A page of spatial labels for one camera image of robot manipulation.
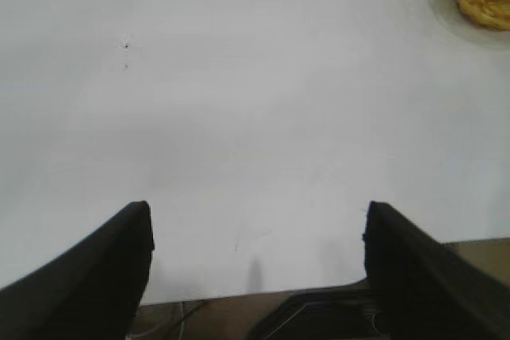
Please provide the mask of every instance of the brown surface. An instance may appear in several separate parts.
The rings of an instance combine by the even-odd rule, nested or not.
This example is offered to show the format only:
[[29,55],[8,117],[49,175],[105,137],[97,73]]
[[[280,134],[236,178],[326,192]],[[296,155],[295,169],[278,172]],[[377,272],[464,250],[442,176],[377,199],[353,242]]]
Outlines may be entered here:
[[[462,258],[510,287],[510,238],[499,240],[478,240],[447,244]],[[360,282],[346,289],[365,288],[366,282]],[[232,298],[208,300],[199,311],[187,321],[183,340],[243,340],[249,330],[271,311],[276,309],[293,291],[274,294],[237,296]],[[197,302],[185,303],[186,310],[196,307]],[[179,329],[164,338],[167,328],[180,318],[179,303],[158,304],[140,308],[139,325],[147,329],[164,318],[171,321],[152,336],[139,340],[175,340]]]

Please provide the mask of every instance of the white table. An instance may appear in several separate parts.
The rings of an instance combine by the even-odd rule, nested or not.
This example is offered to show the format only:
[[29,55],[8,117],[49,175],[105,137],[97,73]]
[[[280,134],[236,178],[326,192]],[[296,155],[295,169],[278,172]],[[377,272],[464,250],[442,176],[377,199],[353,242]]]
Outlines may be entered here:
[[0,285],[146,199],[145,303],[352,283],[368,203],[510,235],[510,37],[453,0],[0,0]]

